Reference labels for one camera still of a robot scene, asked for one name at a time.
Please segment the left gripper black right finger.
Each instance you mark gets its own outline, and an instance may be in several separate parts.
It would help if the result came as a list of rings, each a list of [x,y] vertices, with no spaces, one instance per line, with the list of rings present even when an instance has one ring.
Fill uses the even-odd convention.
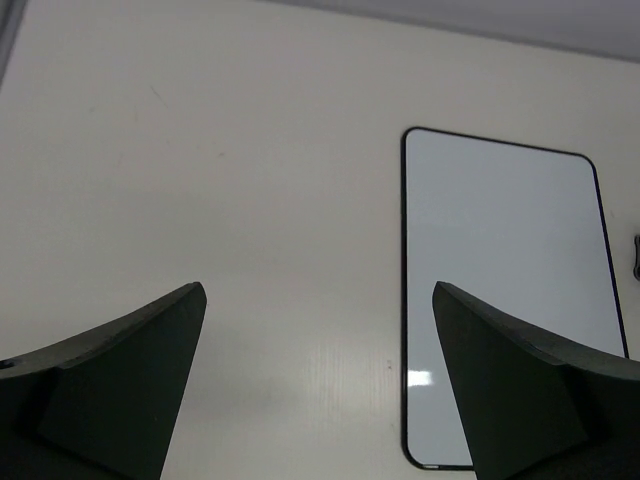
[[[432,307],[479,479],[636,479],[639,364],[439,282]]]

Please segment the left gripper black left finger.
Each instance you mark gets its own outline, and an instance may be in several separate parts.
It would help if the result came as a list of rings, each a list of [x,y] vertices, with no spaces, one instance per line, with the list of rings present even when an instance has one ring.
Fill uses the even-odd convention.
[[[160,478],[206,307],[189,283],[2,360],[2,478]]]

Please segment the red and black whiteboard eraser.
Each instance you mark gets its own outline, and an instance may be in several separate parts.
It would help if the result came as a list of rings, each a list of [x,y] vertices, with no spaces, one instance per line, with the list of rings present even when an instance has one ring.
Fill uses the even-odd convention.
[[[637,281],[640,281],[640,235],[634,236],[634,265],[633,275]]]

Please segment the white whiteboard with black rim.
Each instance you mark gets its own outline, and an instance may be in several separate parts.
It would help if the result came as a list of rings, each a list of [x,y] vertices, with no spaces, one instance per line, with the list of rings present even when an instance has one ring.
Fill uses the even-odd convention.
[[[402,447],[420,469],[467,471],[434,287],[626,356],[597,171],[578,153],[425,127],[400,145]]]

